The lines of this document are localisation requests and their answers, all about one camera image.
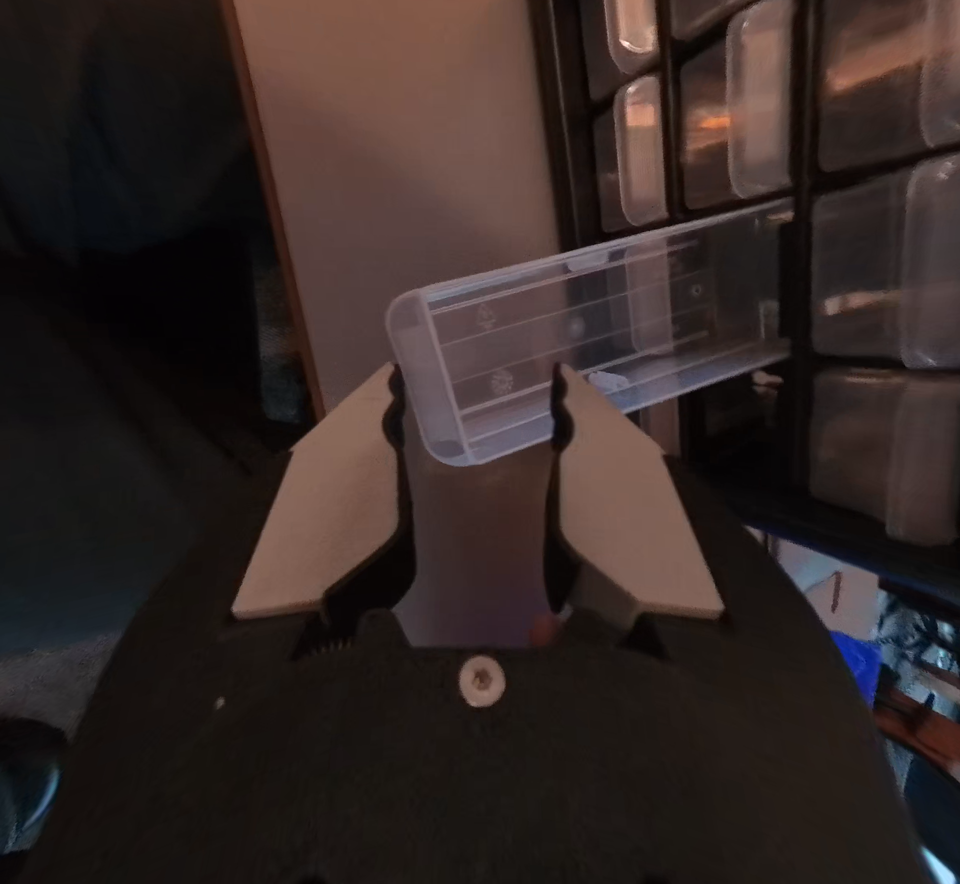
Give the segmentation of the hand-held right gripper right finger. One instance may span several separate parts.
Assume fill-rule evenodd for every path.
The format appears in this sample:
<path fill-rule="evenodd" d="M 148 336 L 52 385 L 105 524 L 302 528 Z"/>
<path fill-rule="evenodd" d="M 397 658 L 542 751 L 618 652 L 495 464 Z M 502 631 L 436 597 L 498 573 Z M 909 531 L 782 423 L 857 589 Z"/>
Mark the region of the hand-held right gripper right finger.
<path fill-rule="evenodd" d="M 661 446 L 566 364 L 550 412 L 542 646 L 723 631 L 722 594 Z"/>

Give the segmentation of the black drawer cabinet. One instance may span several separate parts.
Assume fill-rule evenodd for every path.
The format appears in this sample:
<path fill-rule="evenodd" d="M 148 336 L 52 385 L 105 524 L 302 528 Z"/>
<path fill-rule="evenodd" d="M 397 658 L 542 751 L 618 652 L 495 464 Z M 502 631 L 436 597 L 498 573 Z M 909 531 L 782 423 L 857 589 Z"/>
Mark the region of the black drawer cabinet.
<path fill-rule="evenodd" d="M 590 134 L 599 105 L 589 104 L 578 0 L 527 0 L 547 141 L 559 248 L 562 252 L 624 237 L 602 230 Z M 791 127 L 795 222 L 781 235 L 780 324 L 793 344 L 789 360 L 774 366 L 785 383 L 774 394 L 772 430 L 736 423 L 713 433 L 714 398 L 731 379 L 693 391 L 671 405 L 678 451 L 714 485 L 745 523 L 813 551 L 862 566 L 886 583 L 958 602 L 958 542 L 924 549 L 896 541 L 879 522 L 810 495 L 810 414 L 814 376 L 839 359 L 813 350 L 810 285 L 812 208 L 816 197 L 866 182 L 885 170 L 912 166 L 922 152 L 858 169 L 824 171 L 822 135 L 822 24 L 824 0 L 797 0 Z"/>

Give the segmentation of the clear plastic drawer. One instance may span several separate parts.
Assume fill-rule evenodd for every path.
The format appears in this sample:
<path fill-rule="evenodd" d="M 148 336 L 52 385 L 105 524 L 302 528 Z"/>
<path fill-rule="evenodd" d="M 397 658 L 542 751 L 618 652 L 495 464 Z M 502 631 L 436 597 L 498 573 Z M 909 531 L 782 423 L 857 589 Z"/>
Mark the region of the clear plastic drawer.
<path fill-rule="evenodd" d="M 565 365 L 624 414 L 785 360 L 783 197 L 408 291 L 386 330 L 426 451 L 481 466 L 547 442 Z"/>

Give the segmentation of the dark cloth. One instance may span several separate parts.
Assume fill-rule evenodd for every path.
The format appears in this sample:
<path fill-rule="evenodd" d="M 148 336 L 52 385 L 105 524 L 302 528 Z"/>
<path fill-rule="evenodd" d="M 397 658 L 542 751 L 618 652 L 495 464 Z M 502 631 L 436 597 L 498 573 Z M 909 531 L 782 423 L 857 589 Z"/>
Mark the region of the dark cloth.
<path fill-rule="evenodd" d="M 313 422 L 221 0 L 2 0 L 2 248 L 201 414 Z"/>

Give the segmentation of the bank of clear drawers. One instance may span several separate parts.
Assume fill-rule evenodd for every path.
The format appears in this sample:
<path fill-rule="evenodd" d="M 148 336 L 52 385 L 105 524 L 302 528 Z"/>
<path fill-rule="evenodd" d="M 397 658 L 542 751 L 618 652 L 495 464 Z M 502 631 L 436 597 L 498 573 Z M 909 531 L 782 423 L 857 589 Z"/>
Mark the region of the bank of clear drawers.
<path fill-rule="evenodd" d="M 797 0 L 578 0 L 602 230 L 787 196 Z M 958 0 L 823 0 L 810 495 L 958 542 Z"/>

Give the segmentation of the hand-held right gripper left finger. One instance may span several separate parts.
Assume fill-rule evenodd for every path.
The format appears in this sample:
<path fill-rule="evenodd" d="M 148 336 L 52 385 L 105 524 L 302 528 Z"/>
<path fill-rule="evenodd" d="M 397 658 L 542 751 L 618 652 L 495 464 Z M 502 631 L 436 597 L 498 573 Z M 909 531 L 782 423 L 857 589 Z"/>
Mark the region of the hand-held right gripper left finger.
<path fill-rule="evenodd" d="M 417 563 L 402 373 L 387 363 L 291 450 L 231 605 L 239 621 L 395 608 Z"/>

